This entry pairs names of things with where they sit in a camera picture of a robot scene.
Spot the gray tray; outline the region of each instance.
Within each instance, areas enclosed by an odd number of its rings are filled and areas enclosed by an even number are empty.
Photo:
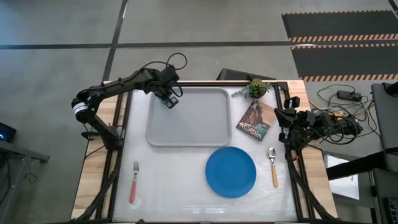
[[[180,102],[168,109],[150,98],[146,138],[153,146],[220,147],[232,138],[229,94],[221,88],[183,88]]]

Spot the book cover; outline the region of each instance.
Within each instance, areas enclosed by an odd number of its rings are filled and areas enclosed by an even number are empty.
[[[276,115],[271,106],[254,100],[236,127],[262,141],[275,119]]]

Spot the blue plate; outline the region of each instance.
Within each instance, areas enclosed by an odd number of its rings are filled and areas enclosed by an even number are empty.
[[[251,190],[256,181],[256,166],[242,149],[223,147],[207,161],[206,179],[219,195],[241,197]]]

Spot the metal stand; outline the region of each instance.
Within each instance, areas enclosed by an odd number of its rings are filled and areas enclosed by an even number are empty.
[[[6,194],[4,201],[0,204],[0,224],[2,224],[6,223],[8,214],[14,207],[18,190],[26,173],[28,173],[31,159],[37,159],[40,163],[47,163],[50,156],[17,147],[5,141],[0,141],[0,153],[4,154],[3,159],[7,165],[4,165],[3,169],[7,169],[6,175],[7,181],[9,181],[9,185],[0,188],[1,195]]]
[[[31,151],[29,149],[24,149],[21,147],[18,147],[14,144],[5,142],[5,141],[0,141],[0,152],[6,153],[6,154],[19,154],[23,156],[27,156],[29,159],[37,159],[41,163],[46,163],[49,161],[50,156],[41,154],[38,152]]]

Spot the black cable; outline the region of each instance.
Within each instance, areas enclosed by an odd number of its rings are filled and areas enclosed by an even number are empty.
[[[287,151],[285,153],[285,158],[288,162],[288,169],[290,172],[290,176],[293,177],[293,179],[296,181],[296,183],[301,187],[301,189],[304,192],[304,195],[307,197],[307,199],[310,201],[310,203],[313,205],[314,209],[318,212],[319,216],[321,219],[326,219],[326,220],[336,220],[335,217],[330,215],[326,209],[322,206],[322,204],[317,200],[317,198],[314,196],[312,191],[310,190],[308,184],[303,180],[299,172],[297,172],[297,169],[294,166],[293,163],[293,158],[292,158],[292,153],[290,151]]]
[[[2,198],[1,198],[1,200],[0,200],[0,205],[1,205],[1,204],[3,203],[3,201],[6,199],[7,194],[8,194],[8,192],[10,191],[10,188],[11,188],[11,175],[10,175],[11,169],[10,169],[10,162],[9,162],[9,159],[7,159],[6,162],[7,162],[7,176],[4,178],[4,181],[3,181],[3,183],[1,184],[0,189],[3,187],[4,183],[6,182],[6,180],[7,180],[7,182],[8,182],[8,186],[7,186],[6,193],[2,196]]]
[[[358,108],[355,112],[354,112],[354,115],[360,110],[360,109],[363,109],[364,111],[365,111],[365,118],[364,119],[360,119],[360,118],[357,118],[357,117],[355,117],[358,121],[366,121],[367,119],[368,119],[368,113],[366,112],[366,108],[365,108],[365,105],[362,103],[362,101],[359,101],[359,103],[361,104],[361,107],[360,108]]]
[[[321,99],[322,99],[323,101],[325,101],[326,103],[333,103],[333,104],[335,104],[334,102],[331,102],[330,100],[329,100],[329,101],[328,101],[328,100],[325,100],[325,99],[320,95],[320,92],[323,91],[323,90],[326,90],[327,88],[330,88],[330,87],[332,87],[332,86],[345,86],[345,87],[350,87],[350,88],[353,89],[353,93],[356,91],[355,88],[354,88],[353,86],[350,86],[350,85],[333,84],[333,85],[330,85],[330,86],[326,86],[326,87],[324,87],[324,88],[322,88],[322,89],[320,89],[320,90],[317,91],[317,95],[319,96],[319,98],[321,98]]]
[[[369,117],[372,119],[372,122],[373,122],[373,124],[374,124],[376,127],[373,128],[373,127],[370,125],[370,120],[368,119],[368,126],[369,126],[369,128],[370,128],[372,131],[369,132],[369,133],[366,133],[366,134],[360,134],[360,135],[357,136],[357,138],[360,138],[360,137],[367,136],[367,135],[369,135],[369,134],[375,133],[375,134],[377,134],[377,135],[379,136],[379,138],[380,138],[380,140],[381,140],[380,134],[377,133],[377,123],[375,122],[375,120],[374,120],[374,118],[373,118],[373,116],[372,116],[372,114],[371,114],[371,112],[370,112],[370,107],[371,107],[371,105],[372,105],[373,100],[370,100],[370,101],[371,101],[371,103],[369,104],[369,106],[368,106],[368,108],[366,109],[365,113],[369,113]]]
[[[173,56],[176,56],[176,55],[181,55],[181,56],[183,56],[184,59],[185,59],[185,64],[184,64],[182,67],[180,67],[180,68],[176,68],[175,70],[177,71],[177,70],[181,70],[181,69],[183,69],[183,68],[185,68],[185,67],[187,66],[188,59],[187,59],[187,56],[185,56],[183,53],[176,52],[176,53],[174,53],[174,54],[172,54],[172,55],[169,56],[169,58],[167,59],[167,62],[166,62],[166,63],[169,63],[169,62],[170,62],[170,59],[171,59]]]
[[[170,60],[174,55],[181,55],[181,56],[183,56],[184,59],[185,59],[185,64],[184,64],[182,67],[180,67],[180,68],[175,68],[175,70],[178,71],[178,70],[181,70],[181,69],[185,68],[185,67],[187,66],[187,64],[188,64],[188,59],[187,59],[187,57],[186,57],[184,54],[177,52],[177,53],[174,53],[174,54],[170,55],[170,57],[167,59],[167,62],[161,62],[161,61],[148,62],[148,63],[146,63],[144,66],[142,66],[142,67],[140,68],[140,70],[142,70],[143,68],[146,68],[146,66],[148,66],[148,65],[152,65],[153,63],[161,63],[161,64],[166,65],[166,67],[167,67],[167,66],[173,66],[173,65],[171,65],[171,64],[169,63],[169,60]]]
[[[117,125],[117,126],[116,126],[116,128],[121,128],[121,127],[123,127],[123,125]],[[122,133],[123,133],[123,131],[124,131],[124,129],[122,129],[122,131],[120,132],[120,138],[122,138]],[[98,150],[100,150],[100,149],[102,149],[102,148],[104,148],[104,147],[105,147],[105,145],[104,145],[104,146],[101,146],[101,147],[95,149],[94,151],[92,151],[91,153],[87,154],[87,155],[85,156],[85,159],[87,159],[87,157],[90,156],[91,154],[93,154],[94,152],[97,152]]]
[[[114,169],[110,173],[108,179],[105,181],[103,187],[99,190],[98,194],[94,198],[94,200],[90,203],[90,205],[87,207],[87,209],[84,211],[83,214],[81,214],[76,220],[87,220],[90,219],[90,217],[93,215],[94,211],[97,208],[97,205],[99,201],[101,201],[107,191],[109,190],[109,187],[111,184],[116,180],[116,178],[119,176],[119,168],[121,164],[121,159],[119,157],[116,159]]]
[[[31,167],[30,167],[30,165],[32,165],[32,162],[33,162],[33,161],[36,161],[36,160],[37,160],[37,159],[31,159],[31,160],[30,160],[30,163],[29,163],[29,166],[28,166],[29,172],[26,173],[26,174],[25,174],[25,177],[24,177],[24,179],[26,179],[26,177],[29,177],[29,182],[30,182],[31,184],[36,183],[37,180],[39,179],[35,174],[33,174],[32,169],[31,169]]]
[[[316,146],[313,146],[313,145],[308,144],[308,143],[307,143],[307,145],[310,146],[310,147],[313,147],[313,148],[315,148],[315,149],[319,149],[319,150],[323,153],[323,149],[321,149],[321,148],[319,148],[319,147],[316,147]]]
[[[366,103],[368,103],[370,101],[372,101],[372,100],[367,100],[367,101],[365,101],[363,103],[366,104]],[[338,105],[332,106],[332,108],[339,108],[341,110],[344,110],[347,114],[354,115],[353,113],[349,112],[347,109],[353,108],[355,106],[361,106],[361,104],[359,104],[359,103],[347,103],[347,104],[341,104],[341,105],[338,104]]]
[[[323,137],[323,136],[322,136],[317,130],[315,130],[314,128],[310,127],[310,129],[311,129],[315,134],[317,134],[320,138],[322,138],[323,140],[325,140],[326,142],[328,142],[328,143],[330,143],[330,144],[345,145],[345,144],[349,144],[349,143],[353,142],[353,141],[356,139],[357,135],[358,135],[358,129],[356,128],[356,126],[354,125],[354,123],[353,123],[352,121],[348,120],[348,119],[345,118],[345,117],[342,117],[342,116],[336,116],[336,117],[337,117],[337,118],[343,118],[343,119],[345,119],[347,122],[351,123],[351,124],[353,125],[353,127],[355,127],[355,135],[354,135],[354,138],[350,139],[348,142],[339,143],[339,142],[329,141],[329,140],[327,140],[327,138]]]
[[[333,95],[331,95],[330,97],[329,97],[329,100],[328,100],[328,107],[330,107],[330,101],[331,101],[331,99],[334,97],[334,96],[336,96],[337,94],[333,94]]]
[[[179,84],[177,84],[177,86],[180,89],[180,94],[179,95],[176,94],[176,92],[173,89],[171,89],[171,91],[172,91],[172,93],[174,93],[174,95],[176,95],[178,97],[181,97],[184,94],[184,92],[182,91],[182,88],[181,88],[181,86]]]
[[[87,159],[87,157],[89,157],[92,153],[95,153],[96,151],[98,151],[98,150],[100,150],[100,149],[102,149],[102,148],[104,148],[104,147],[105,147],[105,146],[101,146],[101,147],[95,149],[94,151],[92,151],[91,153],[87,154],[87,155],[85,156],[85,159]]]
[[[344,139],[344,128],[343,128],[343,126],[342,126],[340,123],[337,123],[337,124],[338,124],[338,126],[340,127],[340,130],[341,130],[341,136],[338,136],[338,137],[340,137],[339,140],[334,140],[334,139],[331,137],[331,133],[330,133],[331,128],[329,128],[329,131],[328,131],[328,137],[329,137],[330,140],[332,140],[333,142],[341,142],[341,141]]]

